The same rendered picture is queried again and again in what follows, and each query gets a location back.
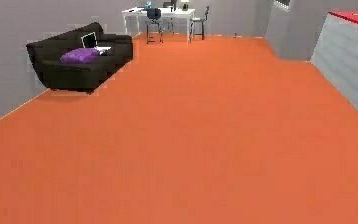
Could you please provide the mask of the black sofa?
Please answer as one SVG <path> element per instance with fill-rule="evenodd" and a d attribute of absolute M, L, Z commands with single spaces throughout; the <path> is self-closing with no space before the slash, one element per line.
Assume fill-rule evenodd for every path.
<path fill-rule="evenodd" d="M 95 32 L 99 46 L 111 49 L 88 63 L 62 63 L 65 53 L 84 48 L 81 37 Z M 26 45 L 32 67 L 40 82 L 52 90 L 93 92 L 133 59 L 130 35 L 106 34 L 98 22 Z"/>

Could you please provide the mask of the grey stool chair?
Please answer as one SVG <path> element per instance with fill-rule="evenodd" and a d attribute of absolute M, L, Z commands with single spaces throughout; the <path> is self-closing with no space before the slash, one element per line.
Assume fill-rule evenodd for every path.
<path fill-rule="evenodd" d="M 210 5 L 207 5 L 205 7 L 203 17 L 193 17 L 191 19 L 190 30 L 189 30 L 190 31 L 190 42 L 192 41 L 192 39 L 195 36 L 200 36 L 201 40 L 205 40 L 205 23 L 208 21 L 209 11 L 210 11 Z M 195 32 L 195 27 L 196 27 L 195 25 L 196 24 L 201 25 L 201 32 L 200 33 Z"/>

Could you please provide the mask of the black office chair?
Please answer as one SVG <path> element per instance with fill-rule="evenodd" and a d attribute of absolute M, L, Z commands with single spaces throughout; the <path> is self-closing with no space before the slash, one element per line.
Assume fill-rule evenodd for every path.
<path fill-rule="evenodd" d="M 156 25 L 157 33 L 159 36 L 159 42 L 162 43 L 163 42 L 163 30 L 162 30 L 161 22 L 160 22 L 161 10 L 159 8 L 147 8 L 146 12 L 147 12 L 147 18 L 148 18 L 148 20 L 146 21 L 146 42 L 147 43 L 154 42 L 153 37 L 150 35 L 149 27 L 151 25 Z"/>

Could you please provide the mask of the white table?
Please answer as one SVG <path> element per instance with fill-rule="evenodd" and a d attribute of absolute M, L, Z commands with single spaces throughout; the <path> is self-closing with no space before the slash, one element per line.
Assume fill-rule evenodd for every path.
<path fill-rule="evenodd" d="M 127 17 L 135 17 L 136 19 L 139 19 L 140 17 L 146 17 L 147 11 L 142 8 L 131 8 L 126 9 L 121 12 L 123 17 L 123 24 L 126 34 L 130 34 L 127 27 Z M 193 8 L 188 9 L 187 11 L 183 11 L 182 9 L 177 8 L 175 11 L 172 11 L 169 8 L 161 8 L 161 16 L 163 18 L 176 18 L 176 19 L 185 19 L 186 24 L 186 41 L 190 42 L 191 35 L 190 35 L 190 25 L 191 25 L 191 19 L 195 16 L 195 10 Z"/>

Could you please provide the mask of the open laptop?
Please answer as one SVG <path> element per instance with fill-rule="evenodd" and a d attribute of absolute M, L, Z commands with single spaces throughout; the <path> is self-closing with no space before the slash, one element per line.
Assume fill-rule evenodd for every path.
<path fill-rule="evenodd" d="M 99 52 L 100 55 L 110 50 L 110 46 L 99 46 L 96 33 L 91 32 L 81 37 L 81 42 L 84 48 L 93 48 Z"/>

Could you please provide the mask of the purple pillow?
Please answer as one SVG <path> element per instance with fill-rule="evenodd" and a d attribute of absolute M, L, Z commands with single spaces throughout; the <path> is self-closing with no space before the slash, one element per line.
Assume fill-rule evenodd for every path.
<path fill-rule="evenodd" d="M 99 55 L 99 51 L 95 48 L 77 48 L 62 55 L 60 61 L 62 63 L 72 64 L 88 63 Z"/>

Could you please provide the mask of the grey counter with red top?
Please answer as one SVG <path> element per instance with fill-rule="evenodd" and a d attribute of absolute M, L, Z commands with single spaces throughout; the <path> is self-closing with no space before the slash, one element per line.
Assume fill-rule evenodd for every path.
<path fill-rule="evenodd" d="M 358 24 L 328 14 L 310 62 L 358 111 Z"/>

